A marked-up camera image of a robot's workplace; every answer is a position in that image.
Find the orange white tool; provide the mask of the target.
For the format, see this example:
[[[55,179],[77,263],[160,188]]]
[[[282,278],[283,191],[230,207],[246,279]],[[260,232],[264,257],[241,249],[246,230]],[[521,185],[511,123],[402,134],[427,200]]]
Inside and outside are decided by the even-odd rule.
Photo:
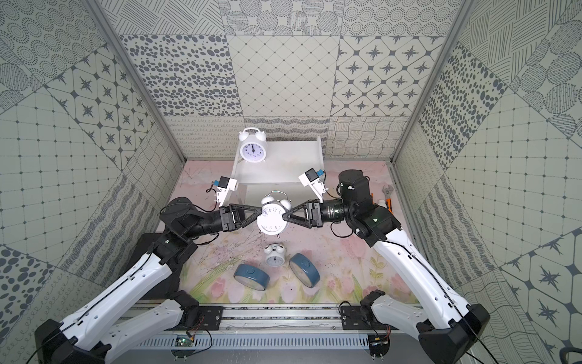
[[[392,212],[392,202],[391,202],[391,199],[379,199],[377,201],[377,204],[379,206],[383,206],[384,208],[387,208],[390,212]]]

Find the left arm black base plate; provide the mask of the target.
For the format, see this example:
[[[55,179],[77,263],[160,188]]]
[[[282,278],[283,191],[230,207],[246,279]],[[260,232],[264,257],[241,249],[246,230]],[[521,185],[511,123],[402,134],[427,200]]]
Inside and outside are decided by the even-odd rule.
[[[195,329],[217,331],[220,328],[223,312],[223,306],[190,307],[183,312],[180,325],[188,331]]]

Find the white plastic twin-bell alarm clock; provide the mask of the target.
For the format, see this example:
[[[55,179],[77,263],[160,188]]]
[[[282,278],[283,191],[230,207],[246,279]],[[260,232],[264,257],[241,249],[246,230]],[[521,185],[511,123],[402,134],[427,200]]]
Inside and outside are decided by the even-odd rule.
[[[267,136],[263,130],[248,127],[239,133],[239,155],[246,162],[263,162],[267,156]]]

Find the right blue round alarm clock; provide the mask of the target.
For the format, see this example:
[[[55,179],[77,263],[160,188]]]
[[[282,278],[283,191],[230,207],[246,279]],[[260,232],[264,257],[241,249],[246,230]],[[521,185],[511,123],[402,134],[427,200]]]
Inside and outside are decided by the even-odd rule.
[[[315,265],[303,254],[297,253],[289,260],[289,267],[307,288],[314,288],[321,276]]]

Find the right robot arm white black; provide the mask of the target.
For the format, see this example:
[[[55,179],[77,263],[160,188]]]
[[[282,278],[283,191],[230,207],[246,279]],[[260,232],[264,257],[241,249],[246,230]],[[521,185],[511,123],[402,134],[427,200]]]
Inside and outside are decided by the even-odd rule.
[[[327,188],[314,169],[301,174],[299,181],[312,189],[316,199],[288,210],[282,219],[305,228],[344,221],[354,235],[392,265],[421,304],[415,308],[376,290],[360,303],[364,316],[417,339],[435,363],[456,363],[480,341],[490,321],[489,312],[480,304],[469,303],[444,281],[392,212],[374,202],[369,179],[361,170],[339,174],[335,200],[324,199]]]

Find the blue round alarm clock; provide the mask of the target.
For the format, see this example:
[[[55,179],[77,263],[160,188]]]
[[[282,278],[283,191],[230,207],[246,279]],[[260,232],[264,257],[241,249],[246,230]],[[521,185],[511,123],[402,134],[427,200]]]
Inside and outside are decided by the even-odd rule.
[[[238,265],[233,277],[241,285],[255,291],[265,291],[270,281],[270,276],[265,271],[247,264]]]
[[[289,267],[307,288],[314,288],[321,276],[315,265],[303,254],[297,253],[289,260]]]

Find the silver adjustable wrench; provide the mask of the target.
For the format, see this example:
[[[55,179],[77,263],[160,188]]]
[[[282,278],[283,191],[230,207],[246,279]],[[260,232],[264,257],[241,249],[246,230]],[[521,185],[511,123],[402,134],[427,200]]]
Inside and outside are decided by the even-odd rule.
[[[384,195],[384,199],[385,199],[386,203],[390,203],[391,202],[391,194],[393,192],[393,186],[386,184],[383,186],[382,191],[383,191],[383,195]]]

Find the white metal twin-bell alarm clock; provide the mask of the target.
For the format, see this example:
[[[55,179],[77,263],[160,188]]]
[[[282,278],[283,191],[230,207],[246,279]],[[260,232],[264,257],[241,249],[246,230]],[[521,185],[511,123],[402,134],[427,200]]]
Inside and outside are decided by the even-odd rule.
[[[280,236],[288,226],[283,215],[289,212],[292,204],[288,195],[279,190],[273,190],[262,198],[262,214],[257,217],[259,230],[269,236]]]

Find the left blue round alarm clock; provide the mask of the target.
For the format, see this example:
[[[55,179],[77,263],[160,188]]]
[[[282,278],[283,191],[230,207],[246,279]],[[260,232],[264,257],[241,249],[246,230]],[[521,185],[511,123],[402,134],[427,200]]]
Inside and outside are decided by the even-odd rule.
[[[265,271],[247,264],[238,265],[233,277],[241,285],[255,291],[265,291],[270,281],[270,276]]]

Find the small white twin-bell alarm clock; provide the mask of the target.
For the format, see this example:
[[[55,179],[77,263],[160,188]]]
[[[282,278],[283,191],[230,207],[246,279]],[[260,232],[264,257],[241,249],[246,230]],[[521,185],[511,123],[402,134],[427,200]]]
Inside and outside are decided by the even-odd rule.
[[[285,264],[286,247],[283,244],[270,244],[264,249],[264,253],[267,266],[277,268]]]

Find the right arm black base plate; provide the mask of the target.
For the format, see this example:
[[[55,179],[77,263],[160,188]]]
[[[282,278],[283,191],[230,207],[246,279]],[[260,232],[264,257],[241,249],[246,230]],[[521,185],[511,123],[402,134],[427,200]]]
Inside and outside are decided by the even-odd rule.
[[[379,322],[370,323],[363,315],[360,306],[341,305],[338,307],[344,331],[372,330],[385,332],[386,326]]]

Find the white two-tier shelf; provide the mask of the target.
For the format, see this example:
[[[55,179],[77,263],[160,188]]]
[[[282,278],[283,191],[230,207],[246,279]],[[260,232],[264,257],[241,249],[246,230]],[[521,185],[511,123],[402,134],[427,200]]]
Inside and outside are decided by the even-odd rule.
[[[324,170],[321,139],[309,141],[268,141],[267,155],[261,162],[248,162],[236,153],[230,175],[237,180],[236,191],[228,203],[260,206],[270,192],[278,200],[287,199],[292,206],[313,200],[317,195],[303,186],[299,176],[309,169]]]

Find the green circuit board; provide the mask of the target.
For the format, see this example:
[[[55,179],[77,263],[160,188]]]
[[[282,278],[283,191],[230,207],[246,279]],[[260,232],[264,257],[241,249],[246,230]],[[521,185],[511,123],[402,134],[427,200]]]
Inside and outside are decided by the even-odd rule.
[[[174,343],[175,347],[193,347],[193,341],[191,338],[185,336],[178,336]]]

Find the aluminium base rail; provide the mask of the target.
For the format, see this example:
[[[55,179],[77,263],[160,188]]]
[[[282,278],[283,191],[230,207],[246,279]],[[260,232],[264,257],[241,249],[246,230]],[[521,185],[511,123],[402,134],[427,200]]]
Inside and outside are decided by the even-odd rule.
[[[388,337],[391,343],[408,338],[396,327],[385,332],[372,330],[344,331],[338,307],[357,303],[322,304],[247,304],[223,306],[217,331],[185,330],[183,326],[149,335],[135,350],[368,350],[373,335]],[[191,338],[193,347],[175,347],[178,336]]]

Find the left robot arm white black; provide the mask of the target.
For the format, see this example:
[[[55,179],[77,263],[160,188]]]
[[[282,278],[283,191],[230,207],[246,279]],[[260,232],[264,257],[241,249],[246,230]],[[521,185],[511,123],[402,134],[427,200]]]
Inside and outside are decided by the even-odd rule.
[[[175,291],[156,308],[120,326],[116,321],[155,286],[182,269],[198,249],[196,239],[236,231],[252,224],[262,208],[230,204],[213,212],[201,210],[186,197],[161,209],[164,233],[126,273],[100,295],[57,322],[36,329],[33,359],[40,363],[110,363],[125,351],[166,329],[187,331],[201,325],[199,302]]]

